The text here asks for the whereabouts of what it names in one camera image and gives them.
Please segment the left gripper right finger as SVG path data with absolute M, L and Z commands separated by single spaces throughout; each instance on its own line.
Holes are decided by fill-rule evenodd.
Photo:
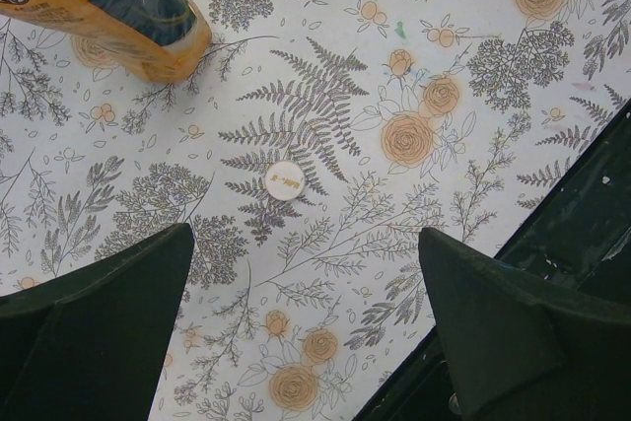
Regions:
M 627 420 L 630 308 L 436 229 L 419 261 L 464 420 Z

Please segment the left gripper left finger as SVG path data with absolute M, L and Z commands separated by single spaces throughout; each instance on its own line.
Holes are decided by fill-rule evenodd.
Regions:
M 2 297 L 2 419 L 148 419 L 192 254 L 175 224 Z

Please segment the white orange-bottle cap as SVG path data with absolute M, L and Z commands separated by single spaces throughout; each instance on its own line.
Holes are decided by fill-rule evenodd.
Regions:
M 282 202 L 297 199 L 303 193 L 306 176 L 292 161 L 278 161 L 265 173 L 264 185 L 269 195 Z

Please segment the orange juice bottle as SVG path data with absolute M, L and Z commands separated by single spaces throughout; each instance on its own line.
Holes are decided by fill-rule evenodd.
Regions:
M 90 40 L 154 83 L 185 80 L 211 43 L 190 0 L 1 0 L 1 13 Z

